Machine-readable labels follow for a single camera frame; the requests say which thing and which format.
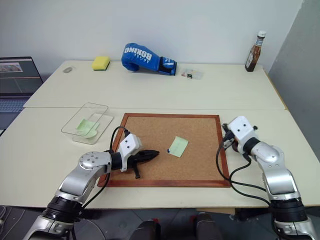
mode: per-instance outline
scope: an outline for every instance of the boxing glove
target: boxing glove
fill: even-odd
[[[122,65],[129,71],[138,71],[140,67],[165,75],[175,75],[177,63],[168,57],[159,57],[145,46],[128,43],[121,58]]]

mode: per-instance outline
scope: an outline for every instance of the cork bulletin board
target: cork bulletin board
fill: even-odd
[[[218,115],[125,113],[121,126],[141,139],[142,150],[157,150],[160,154],[138,164],[139,179],[135,179],[133,169],[112,171],[108,187],[230,187],[216,166],[216,152],[222,141]],[[167,152],[176,136],[188,140],[180,158]],[[119,129],[112,145],[114,151],[123,138],[123,129]],[[228,177],[224,150],[219,163]],[[105,180],[106,175],[101,176],[98,186],[102,187]]]

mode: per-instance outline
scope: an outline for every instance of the wooden frame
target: wooden frame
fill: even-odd
[[[213,118],[215,119],[216,123],[216,131],[218,142],[220,143],[222,138],[222,130],[221,130],[221,123],[219,115],[203,115],[203,114],[154,114],[154,113],[125,113],[123,119],[121,121],[121,126],[126,126],[129,117],[155,117],[155,118]],[[116,151],[118,149],[120,140],[123,135],[123,128],[120,128],[117,132],[117,135],[114,139],[112,149]],[[220,158],[221,158],[221,166],[223,174],[228,178],[229,171],[227,165],[227,158],[225,150],[222,149],[220,151]],[[215,165],[215,156],[212,156],[212,164]],[[103,175],[100,177],[98,181],[98,187],[103,187],[105,181],[107,179],[107,175]],[[108,187],[220,187],[226,188],[230,187],[230,183],[227,180],[153,180],[153,179],[146,179],[146,180],[112,180],[108,183]]]

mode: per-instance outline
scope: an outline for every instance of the laptop keyboard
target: laptop keyboard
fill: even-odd
[[[3,100],[0,99],[0,113],[19,113],[24,108],[27,100]]]

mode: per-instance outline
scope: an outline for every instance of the brown glass bottle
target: brown glass bottle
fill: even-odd
[[[245,69],[248,72],[253,72],[254,69],[255,69],[255,66],[256,66],[256,64],[258,62],[258,59],[259,59],[259,56],[260,56],[260,53],[261,53],[261,46],[262,46],[262,43],[263,43],[265,37],[266,37],[266,32],[265,31],[259,31],[258,36],[257,36],[256,41],[255,41],[255,44],[251,48],[249,56],[246,59],[246,62],[245,62],[245,65],[244,65]]]

